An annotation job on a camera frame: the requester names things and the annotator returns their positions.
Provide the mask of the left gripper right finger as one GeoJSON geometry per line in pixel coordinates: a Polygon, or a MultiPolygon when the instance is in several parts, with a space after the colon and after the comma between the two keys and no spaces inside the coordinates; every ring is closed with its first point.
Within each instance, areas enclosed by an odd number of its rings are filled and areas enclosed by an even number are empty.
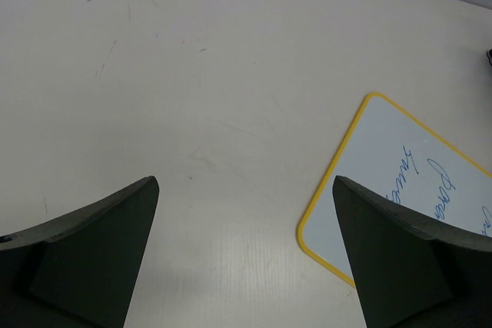
{"type": "Polygon", "coordinates": [[[491,239],[337,176],[334,205],[368,327],[489,327],[491,239]]]}

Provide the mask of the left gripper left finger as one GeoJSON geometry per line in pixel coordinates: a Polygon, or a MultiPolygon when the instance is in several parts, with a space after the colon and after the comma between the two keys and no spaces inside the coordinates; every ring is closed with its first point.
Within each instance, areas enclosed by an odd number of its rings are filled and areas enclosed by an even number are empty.
{"type": "Polygon", "coordinates": [[[155,177],[1,237],[3,327],[122,327],[158,205],[155,177]]]}

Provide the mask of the yellow framed whiteboard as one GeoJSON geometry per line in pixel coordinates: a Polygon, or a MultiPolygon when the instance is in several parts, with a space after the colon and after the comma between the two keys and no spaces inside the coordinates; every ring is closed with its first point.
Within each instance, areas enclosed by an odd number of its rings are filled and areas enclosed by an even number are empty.
{"type": "Polygon", "coordinates": [[[297,228],[301,249],[354,284],[338,225],[336,176],[446,224],[491,235],[491,174],[381,93],[362,102],[297,228]]]}

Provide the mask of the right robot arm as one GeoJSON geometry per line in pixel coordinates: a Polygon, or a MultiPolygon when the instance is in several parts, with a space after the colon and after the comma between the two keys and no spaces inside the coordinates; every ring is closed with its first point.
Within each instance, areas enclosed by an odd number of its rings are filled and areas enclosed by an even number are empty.
{"type": "Polygon", "coordinates": [[[486,52],[486,56],[487,56],[487,60],[490,64],[490,66],[492,65],[492,49],[489,49],[487,52],[486,52]]]}

